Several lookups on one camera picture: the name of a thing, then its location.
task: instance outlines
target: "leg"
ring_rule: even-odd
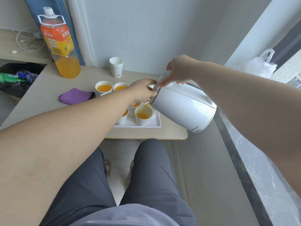
[[[131,182],[120,205],[129,203],[157,209],[179,225],[197,225],[179,193],[166,149],[156,139],[145,140],[137,149]]]
[[[69,225],[84,216],[116,206],[102,151],[97,148],[62,185],[40,226]]]

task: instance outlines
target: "stack of paper cups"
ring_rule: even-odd
[[[118,57],[113,57],[110,58],[109,62],[111,66],[112,76],[114,78],[120,78],[122,73],[123,60]]]

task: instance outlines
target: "black trash bag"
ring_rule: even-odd
[[[42,65],[36,63],[8,63],[0,67],[0,73],[15,75],[17,71],[27,70],[39,75],[43,69]],[[14,97],[22,98],[31,85],[32,83],[29,82],[0,83],[0,90]]]

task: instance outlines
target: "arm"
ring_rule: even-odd
[[[38,225],[65,180],[137,102],[142,79],[107,95],[39,114],[0,132],[0,225]]]
[[[195,81],[229,121],[278,167],[301,196],[301,90],[182,55],[161,83]]]

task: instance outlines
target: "hand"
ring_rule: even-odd
[[[160,87],[167,86],[171,82],[185,84],[188,80],[192,80],[193,69],[198,63],[198,60],[187,55],[174,57],[166,67],[166,70],[171,69],[171,73],[167,79],[160,83]]]
[[[156,91],[152,91],[153,89],[147,85],[156,84],[157,81],[153,79],[140,79],[136,82],[133,82],[127,90],[132,96],[133,105],[140,102],[148,102],[150,97],[154,97],[157,95]]]

